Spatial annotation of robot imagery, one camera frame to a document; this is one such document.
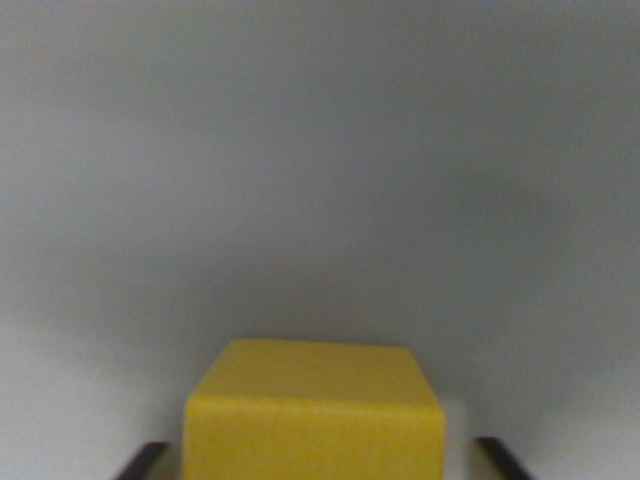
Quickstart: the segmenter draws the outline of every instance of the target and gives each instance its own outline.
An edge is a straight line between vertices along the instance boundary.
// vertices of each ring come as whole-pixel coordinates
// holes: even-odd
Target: white wall
[[[240,335],[406,345],[540,478],[640,468],[640,9],[5,4],[0,477],[179,438]]]

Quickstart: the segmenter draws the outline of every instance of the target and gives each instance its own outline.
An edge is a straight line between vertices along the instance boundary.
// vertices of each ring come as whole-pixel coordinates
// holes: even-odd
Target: yellow box
[[[184,480],[440,480],[445,416],[404,348],[241,339],[187,402]]]

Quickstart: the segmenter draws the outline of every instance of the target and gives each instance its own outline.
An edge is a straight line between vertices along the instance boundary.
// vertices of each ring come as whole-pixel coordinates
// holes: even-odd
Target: black bar
[[[534,480],[499,439],[480,437],[476,438],[475,443],[482,448],[505,480]]]
[[[115,480],[141,480],[145,478],[167,448],[169,448],[167,442],[145,444]]]

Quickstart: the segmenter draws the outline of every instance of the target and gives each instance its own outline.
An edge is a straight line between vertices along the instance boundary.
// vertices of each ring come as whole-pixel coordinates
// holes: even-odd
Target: top face of block
[[[285,340],[235,340],[194,396],[439,408],[405,348]]]

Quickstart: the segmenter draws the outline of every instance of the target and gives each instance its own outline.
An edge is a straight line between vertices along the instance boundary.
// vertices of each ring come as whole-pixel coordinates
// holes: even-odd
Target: yellow cube
[[[184,480],[440,480],[445,416],[404,348],[241,339],[187,402]]]

